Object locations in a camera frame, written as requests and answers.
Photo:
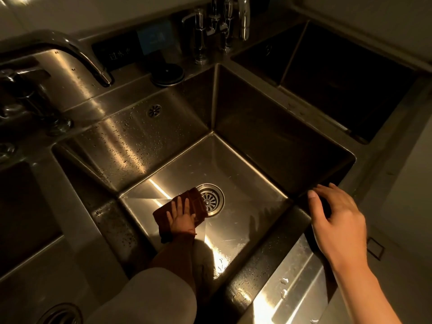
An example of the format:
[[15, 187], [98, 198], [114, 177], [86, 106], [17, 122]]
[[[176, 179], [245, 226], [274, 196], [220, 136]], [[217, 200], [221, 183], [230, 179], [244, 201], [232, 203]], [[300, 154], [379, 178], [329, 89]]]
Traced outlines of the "person's left forearm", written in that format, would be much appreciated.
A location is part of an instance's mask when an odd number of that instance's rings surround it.
[[195, 235], [177, 234], [150, 262], [149, 268], [164, 268], [184, 280], [196, 295], [193, 276], [193, 244]]

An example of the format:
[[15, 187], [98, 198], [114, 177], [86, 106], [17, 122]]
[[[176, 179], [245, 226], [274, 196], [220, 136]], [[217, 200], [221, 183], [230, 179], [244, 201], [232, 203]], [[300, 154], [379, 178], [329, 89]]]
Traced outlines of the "side sink drain strainer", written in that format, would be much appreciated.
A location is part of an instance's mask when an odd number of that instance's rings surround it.
[[83, 315], [73, 303], [60, 303], [48, 309], [35, 324], [83, 324]]

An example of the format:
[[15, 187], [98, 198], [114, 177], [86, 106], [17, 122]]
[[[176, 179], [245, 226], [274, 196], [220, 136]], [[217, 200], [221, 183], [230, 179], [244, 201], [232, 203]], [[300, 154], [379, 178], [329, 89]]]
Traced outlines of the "stainless steel side sink basin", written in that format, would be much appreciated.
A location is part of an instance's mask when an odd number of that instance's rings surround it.
[[61, 236], [30, 165], [0, 171], [0, 281]]

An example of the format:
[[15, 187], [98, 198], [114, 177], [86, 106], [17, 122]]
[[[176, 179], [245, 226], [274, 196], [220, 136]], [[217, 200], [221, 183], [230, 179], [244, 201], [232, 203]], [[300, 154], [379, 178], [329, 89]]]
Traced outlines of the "shallow dark sink basin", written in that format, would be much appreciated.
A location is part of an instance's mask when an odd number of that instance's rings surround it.
[[373, 140], [418, 76], [311, 21], [296, 23], [232, 60], [317, 108], [362, 144]]

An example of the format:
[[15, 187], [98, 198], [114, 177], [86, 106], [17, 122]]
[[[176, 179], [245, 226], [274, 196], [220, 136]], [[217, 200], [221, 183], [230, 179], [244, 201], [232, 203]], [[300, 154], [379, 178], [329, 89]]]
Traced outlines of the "round metal drain strainer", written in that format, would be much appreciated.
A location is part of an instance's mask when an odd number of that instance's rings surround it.
[[201, 184], [197, 186], [207, 212], [208, 217], [218, 215], [225, 204], [225, 196], [222, 190], [214, 184]]

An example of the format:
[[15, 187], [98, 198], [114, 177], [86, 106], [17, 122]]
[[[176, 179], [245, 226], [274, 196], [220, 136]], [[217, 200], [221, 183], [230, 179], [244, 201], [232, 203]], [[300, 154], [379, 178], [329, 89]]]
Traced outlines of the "person's right hand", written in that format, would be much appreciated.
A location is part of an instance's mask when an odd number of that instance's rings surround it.
[[354, 199], [332, 183], [312, 190], [318, 194], [327, 218], [327, 228], [314, 232], [315, 239], [332, 268], [343, 262], [367, 262], [366, 221]]

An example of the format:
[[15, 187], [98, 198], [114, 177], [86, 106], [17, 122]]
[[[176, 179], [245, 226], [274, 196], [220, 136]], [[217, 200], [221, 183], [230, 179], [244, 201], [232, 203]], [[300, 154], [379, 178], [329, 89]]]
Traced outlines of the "tall chrome faucet spout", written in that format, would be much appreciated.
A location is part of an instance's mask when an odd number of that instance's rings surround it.
[[242, 41], [249, 39], [251, 4], [250, 0], [237, 0], [239, 10], [239, 38]]

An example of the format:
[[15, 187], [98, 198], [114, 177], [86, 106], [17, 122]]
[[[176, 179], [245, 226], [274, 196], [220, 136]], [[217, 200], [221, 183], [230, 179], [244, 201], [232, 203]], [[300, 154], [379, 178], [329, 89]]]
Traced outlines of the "blue label card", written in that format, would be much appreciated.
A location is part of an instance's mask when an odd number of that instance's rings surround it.
[[175, 44], [169, 20], [158, 21], [137, 31], [138, 41], [144, 56]]

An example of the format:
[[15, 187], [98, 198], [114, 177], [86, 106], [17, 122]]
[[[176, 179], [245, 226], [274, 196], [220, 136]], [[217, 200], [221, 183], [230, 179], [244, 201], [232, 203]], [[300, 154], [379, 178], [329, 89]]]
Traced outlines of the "square floor socket cover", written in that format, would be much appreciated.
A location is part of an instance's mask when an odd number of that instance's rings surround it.
[[374, 238], [370, 236], [367, 239], [366, 247], [368, 253], [371, 256], [373, 256], [378, 261], [381, 261], [382, 256], [385, 252], [385, 247], [383, 245], [381, 245], [378, 241], [376, 241]]

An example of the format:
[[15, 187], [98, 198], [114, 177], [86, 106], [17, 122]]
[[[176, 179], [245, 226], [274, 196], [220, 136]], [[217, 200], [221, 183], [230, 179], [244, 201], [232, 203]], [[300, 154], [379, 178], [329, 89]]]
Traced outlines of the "brown cleaning cloth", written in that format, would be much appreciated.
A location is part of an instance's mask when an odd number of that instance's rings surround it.
[[[185, 199], [189, 200], [190, 211], [191, 213], [195, 213], [195, 227], [200, 225], [205, 218], [207, 218], [208, 212], [206, 209], [206, 205], [204, 203], [204, 199], [201, 196], [201, 193], [197, 188], [192, 188], [183, 192], [182, 194], [176, 196], [172, 201], [177, 204], [178, 197], [181, 197], [182, 203], [185, 203]], [[171, 201], [167, 202], [164, 206], [153, 212], [154, 220], [156, 221], [159, 228], [159, 236], [161, 238], [161, 243], [169, 243], [172, 241], [172, 234], [170, 231], [169, 221], [166, 215], [167, 211], [171, 211]]]

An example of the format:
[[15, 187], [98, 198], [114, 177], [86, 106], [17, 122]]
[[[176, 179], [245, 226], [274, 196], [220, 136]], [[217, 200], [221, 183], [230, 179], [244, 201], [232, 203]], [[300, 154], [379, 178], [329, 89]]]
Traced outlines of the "large curved chrome faucet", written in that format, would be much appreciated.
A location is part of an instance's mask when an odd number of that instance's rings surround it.
[[0, 65], [47, 50], [59, 50], [71, 55], [104, 87], [111, 86], [115, 81], [91, 47], [66, 33], [53, 30], [37, 30], [0, 41]]

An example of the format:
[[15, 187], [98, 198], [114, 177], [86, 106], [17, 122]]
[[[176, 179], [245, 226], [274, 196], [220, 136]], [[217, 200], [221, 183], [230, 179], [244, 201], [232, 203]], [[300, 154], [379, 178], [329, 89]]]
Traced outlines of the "black sign plate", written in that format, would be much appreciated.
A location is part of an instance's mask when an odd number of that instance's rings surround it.
[[138, 62], [144, 57], [136, 31], [94, 43], [92, 50], [109, 72]]

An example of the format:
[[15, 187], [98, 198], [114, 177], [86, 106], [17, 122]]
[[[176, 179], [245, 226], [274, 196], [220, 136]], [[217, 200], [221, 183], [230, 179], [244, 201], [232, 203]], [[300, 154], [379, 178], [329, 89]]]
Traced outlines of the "chrome soap dispenser pump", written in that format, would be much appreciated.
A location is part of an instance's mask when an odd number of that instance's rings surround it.
[[194, 61], [198, 65], [208, 64], [206, 56], [205, 36], [207, 34], [204, 26], [204, 10], [202, 8], [194, 8], [193, 12], [182, 18], [182, 26], [186, 26], [186, 22], [193, 19], [193, 55]]

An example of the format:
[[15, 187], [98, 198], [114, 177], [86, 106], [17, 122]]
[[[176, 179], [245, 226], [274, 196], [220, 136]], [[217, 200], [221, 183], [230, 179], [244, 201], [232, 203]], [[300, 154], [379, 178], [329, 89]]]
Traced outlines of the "large stainless steel sink basin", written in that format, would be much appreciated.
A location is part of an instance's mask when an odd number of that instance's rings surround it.
[[[154, 104], [156, 118], [147, 115]], [[161, 243], [153, 212], [202, 184], [222, 211], [197, 226], [197, 324], [246, 312], [304, 232], [307, 190], [339, 183], [355, 156], [222, 65], [106, 116], [53, 147], [128, 277]]]

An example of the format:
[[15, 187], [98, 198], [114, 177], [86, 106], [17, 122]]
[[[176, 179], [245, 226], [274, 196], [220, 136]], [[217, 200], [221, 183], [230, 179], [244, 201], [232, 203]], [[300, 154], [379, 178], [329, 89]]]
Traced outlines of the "small chrome twin tap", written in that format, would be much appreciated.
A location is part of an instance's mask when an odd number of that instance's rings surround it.
[[211, 0], [207, 36], [220, 34], [220, 49], [225, 53], [232, 50], [234, 0]]

